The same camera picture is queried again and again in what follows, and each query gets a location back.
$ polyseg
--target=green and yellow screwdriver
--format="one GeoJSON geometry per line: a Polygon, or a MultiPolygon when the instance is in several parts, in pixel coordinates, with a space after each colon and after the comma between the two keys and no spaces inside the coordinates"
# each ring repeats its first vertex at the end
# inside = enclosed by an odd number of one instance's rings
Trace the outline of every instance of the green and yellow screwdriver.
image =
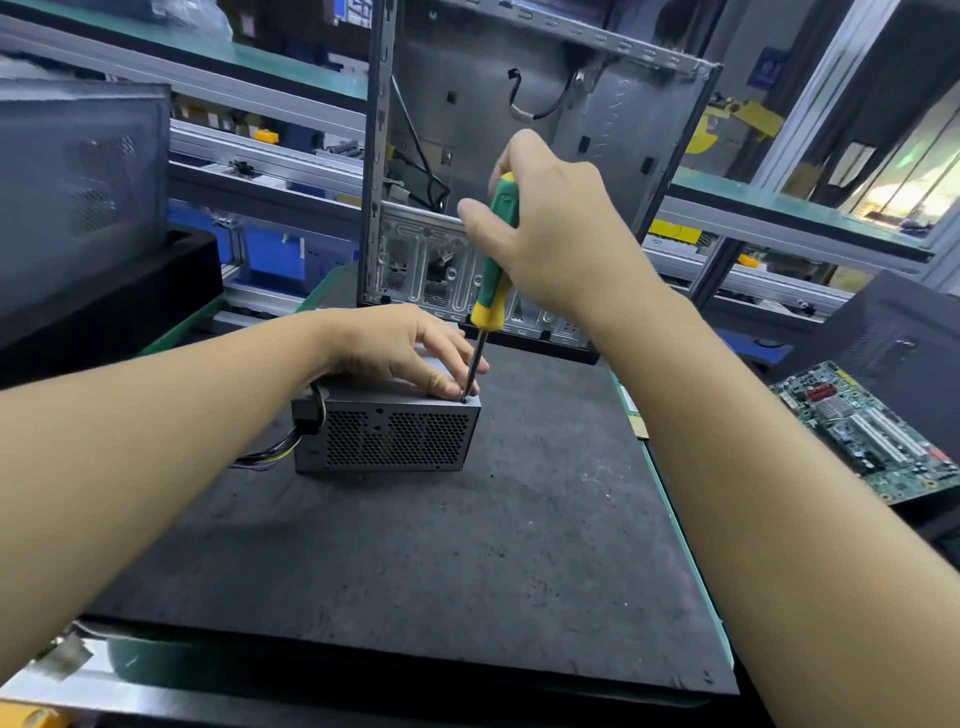
{"type": "MultiPolygon", "coordinates": [[[[520,224],[520,188],[513,172],[505,174],[496,184],[490,209],[510,227],[515,228],[520,224]]],[[[487,258],[483,268],[483,284],[470,314],[470,321],[480,329],[480,335],[477,336],[477,346],[473,352],[473,361],[470,362],[462,401],[467,401],[473,381],[477,378],[477,367],[480,365],[480,356],[487,337],[491,331],[500,331],[503,328],[507,315],[507,297],[512,286],[510,277],[503,272],[503,268],[493,258],[487,258]]]]}

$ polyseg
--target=screwdriver shaft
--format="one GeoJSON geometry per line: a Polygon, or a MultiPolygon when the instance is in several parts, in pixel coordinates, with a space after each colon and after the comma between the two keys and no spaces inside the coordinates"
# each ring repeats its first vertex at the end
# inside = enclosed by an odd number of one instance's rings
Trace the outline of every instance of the screwdriver shaft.
{"type": "Polygon", "coordinates": [[[489,331],[480,330],[480,335],[477,336],[477,345],[473,350],[473,360],[470,362],[470,370],[467,372],[467,386],[464,387],[464,396],[460,400],[461,402],[467,401],[467,397],[470,396],[470,389],[473,387],[473,381],[477,379],[477,367],[480,366],[480,354],[483,353],[483,345],[487,343],[487,336],[490,334],[489,331]]]}

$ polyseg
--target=green workbench edge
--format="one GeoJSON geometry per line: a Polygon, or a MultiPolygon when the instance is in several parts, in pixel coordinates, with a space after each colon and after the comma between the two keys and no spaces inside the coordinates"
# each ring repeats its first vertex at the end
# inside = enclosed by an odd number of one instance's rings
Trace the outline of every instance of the green workbench edge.
{"type": "MultiPolygon", "coordinates": [[[[627,404],[627,401],[623,397],[623,385],[620,383],[619,378],[617,378],[617,375],[613,373],[613,370],[610,371],[610,375],[613,377],[613,385],[616,387],[616,394],[620,397],[620,403],[623,405],[623,411],[627,413],[628,417],[635,414],[634,410],[630,408],[630,405],[627,404]]],[[[704,583],[704,578],[700,575],[700,570],[697,569],[697,563],[693,560],[693,553],[690,551],[690,547],[686,544],[684,530],[680,527],[680,521],[677,520],[677,514],[674,513],[673,503],[670,502],[670,496],[666,494],[666,488],[663,487],[663,481],[660,479],[660,473],[657,472],[657,466],[654,465],[654,459],[650,455],[650,449],[647,447],[647,442],[640,438],[637,438],[636,441],[643,450],[643,457],[647,461],[647,467],[650,469],[650,473],[653,475],[654,480],[657,481],[657,490],[660,491],[660,500],[663,501],[663,507],[666,508],[666,514],[670,518],[670,523],[673,525],[673,530],[676,532],[677,538],[680,539],[680,543],[684,547],[686,562],[690,565],[690,570],[693,571],[693,576],[697,580],[697,586],[700,587],[700,594],[703,595],[704,602],[707,604],[707,610],[710,612],[710,618],[713,619],[713,626],[716,627],[717,634],[720,636],[720,644],[723,645],[724,654],[727,655],[727,661],[730,663],[730,667],[732,668],[733,650],[730,646],[730,638],[727,636],[727,630],[725,630],[723,627],[723,620],[720,619],[720,615],[717,614],[717,610],[713,606],[713,600],[710,598],[710,594],[707,591],[707,585],[704,583]]]]}
{"type": "MultiPolygon", "coordinates": [[[[326,295],[333,281],[339,278],[346,269],[347,266],[342,265],[326,274],[326,278],[321,280],[320,285],[314,288],[310,292],[310,295],[303,299],[303,303],[298,306],[295,313],[315,308],[317,303],[326,295]]],[[[166,352],[168,349],[173,349],[191,328],[204,319],[213,318],[217,312],[224,307],[226,302],[226,294],[221,294],[200,310],[187,316],[179,324],[156,339],[153,344],[145,347],[137,356],[147,356],[148,354],[166,352]]]]}
{"type": "Polygon", "coordinates": [[[166,352],[168,349],[173,349],[180,342],[180,339],[196,324],[204,319],[210,319],[216,316],[217,312],[224,307],[226,300],[224,294],[220,294],[217,298],[213,299],[213,301],[203,308],[194,311],[179,324],[160,336],[153,344],[145,347],[137,356],[147,356],[148,354],[166,352]]]}
{"type": "Polygon", "coordinates": [[[303,299],[297,310],[294,313],[300,313],[301,311],[309,311],[317,307],[317,303],[326,295],[326,292],[330,290],[330,286],[333,285],[333,281],[339,278],[344,271],[346,271],[347,266],[341,265],[339,268],[334,268],[332,271],[326,274],[326,277],[320,281],[320,285],[310,291],[310,295],[303,299]]]}

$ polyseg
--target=motherboard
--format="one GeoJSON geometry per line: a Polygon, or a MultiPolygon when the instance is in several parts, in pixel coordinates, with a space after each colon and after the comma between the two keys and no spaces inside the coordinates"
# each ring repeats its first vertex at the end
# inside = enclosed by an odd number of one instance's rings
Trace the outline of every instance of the motherboard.
{"type": "Polygon", "coordinates": [[[956,463],[832,361],[770,389],[885,503],[960,485],[956,463]]]}

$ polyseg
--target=black work mat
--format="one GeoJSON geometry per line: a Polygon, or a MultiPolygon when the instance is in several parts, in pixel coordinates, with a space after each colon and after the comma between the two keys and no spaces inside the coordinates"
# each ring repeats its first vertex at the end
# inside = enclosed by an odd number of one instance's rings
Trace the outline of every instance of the black work mat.
{"type": "Polygon", "coordinates": [[[486,354],[462,472],[229,471],[86,615],[735,693],[610,372],[486,354]]]}

